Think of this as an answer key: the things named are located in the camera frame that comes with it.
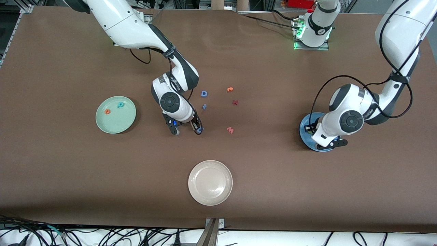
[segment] blue plate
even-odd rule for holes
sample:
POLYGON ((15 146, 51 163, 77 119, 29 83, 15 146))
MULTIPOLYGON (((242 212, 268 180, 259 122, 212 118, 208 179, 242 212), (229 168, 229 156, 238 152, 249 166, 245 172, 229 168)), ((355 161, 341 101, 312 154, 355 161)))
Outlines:
MULTIPOLYGON (((316 119, 318 119, 319 117, 322 117, 323 115, 325 115, 325 114, 324 113, 320 113, 320 112, 312 113, 312 115, 311 115, 311 124, 316 122, 316 119)), ((307 125, 309 125, 309 114, 302 119, 301 124, 299 126, 299 133, 301 135, 301 139, 306 144, 306 146, 308 146, 310 149, 312 149, 314 151, 317 151, 317 152, 328 152, 328 151, 331 151, 332 149, 324 149, 324 150, 316 149, 316 144, 317 143, 316 143, 316 141, 314 141, 311 138, 312 132, 311 131, 305 132, 305 126, 307 126, 307 125)))

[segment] red object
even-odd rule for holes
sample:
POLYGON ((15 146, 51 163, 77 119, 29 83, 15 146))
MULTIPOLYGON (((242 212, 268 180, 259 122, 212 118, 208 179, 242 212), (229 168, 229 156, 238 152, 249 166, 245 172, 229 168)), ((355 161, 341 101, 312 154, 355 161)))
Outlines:
POLYGON ((309 9, 314 4, 314 0, 288 0, 288 6, 293 8, 309 9))

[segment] mint green plate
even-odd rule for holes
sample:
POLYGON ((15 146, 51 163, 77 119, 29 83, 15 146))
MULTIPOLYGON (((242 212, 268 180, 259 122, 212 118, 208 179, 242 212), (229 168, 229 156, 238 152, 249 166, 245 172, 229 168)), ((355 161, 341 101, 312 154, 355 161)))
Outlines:
POLYGON ((116 134, 127 130, 134 123, 135 116, 136 108, 132 100, 114 96, 100 104, 96 112, 96 123, 100 130, 116 134), (105 113, 107 109, 111 111, 109 114, 105 113))

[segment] gray floor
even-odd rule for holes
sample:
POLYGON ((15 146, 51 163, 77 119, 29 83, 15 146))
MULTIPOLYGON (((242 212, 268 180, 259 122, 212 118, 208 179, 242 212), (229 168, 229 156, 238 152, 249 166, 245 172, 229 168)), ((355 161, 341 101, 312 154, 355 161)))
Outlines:
MULTIPOLYGON (((358 0, 351 13, 385 14, 391 4, 391 0, 358 0)), ((431 27, 427 38, 437 61, 437 23, 431 27)))

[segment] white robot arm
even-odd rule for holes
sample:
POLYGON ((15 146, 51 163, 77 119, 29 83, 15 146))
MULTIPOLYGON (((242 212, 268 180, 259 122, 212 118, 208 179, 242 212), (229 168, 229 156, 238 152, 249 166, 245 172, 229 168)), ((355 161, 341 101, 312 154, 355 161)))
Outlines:
POLYGON ((177 121, 190 122, 194 130, 200 127, 194 107, 181 96, 197 86, 199 74, 156 26, 144 23, 141 13, 125 0, 64 1, 76 11, 91 11, 115 44, 127 49, 157 50, 170 59, 175 67, 152 82, 152 96, 161 106, 172 134, 179 134, 177 121))
POLYGON ((317 150, 335 147, 337 137, 356 133, 364 122, 377 125, 389 119, 387 116, 393 113, 396 101, 419 59, 418 46, 433 24, 436 13, 436 1, 393 2, 375 32, 383 53, 387 53, 386 57, 392 63, 392 73, 378 95, 372 96, 367 89, 354 84, 346 84, 334 92, 329 102, 329 113, 312 124, 316 130, 311 138, 317 143, 317 150))
POLYGON ((340 8, 339 0, 318 0, 314 12, 299 17, 305 25, 296 37, 308 47, 321 46, 328 39, 340 8))

